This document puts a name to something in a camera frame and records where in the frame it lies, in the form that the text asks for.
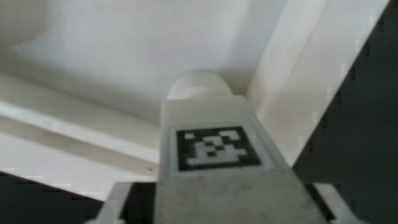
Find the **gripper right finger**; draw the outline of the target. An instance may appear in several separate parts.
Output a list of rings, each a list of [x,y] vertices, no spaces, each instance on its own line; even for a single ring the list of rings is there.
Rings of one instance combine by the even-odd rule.
[[[361,220],[352,212],[348,204],[343,200],[340,192],[332,184],[316,183],[315,189],[320,193],[320,197],[325,201],[327,208],[331,209],[334,218],[329,221],[331,224],[368,224],[364,220]]]

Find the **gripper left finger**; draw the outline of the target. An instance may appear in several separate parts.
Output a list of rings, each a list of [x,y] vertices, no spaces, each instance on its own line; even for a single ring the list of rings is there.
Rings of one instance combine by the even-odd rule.
[[[114,185],[109,198],[100,209],[100,214],[96,218],[87,221],[87,224],[126,224],[126,221],[121,218],[121,214],[126,205],[130,190],[130,183],[119,182]]]

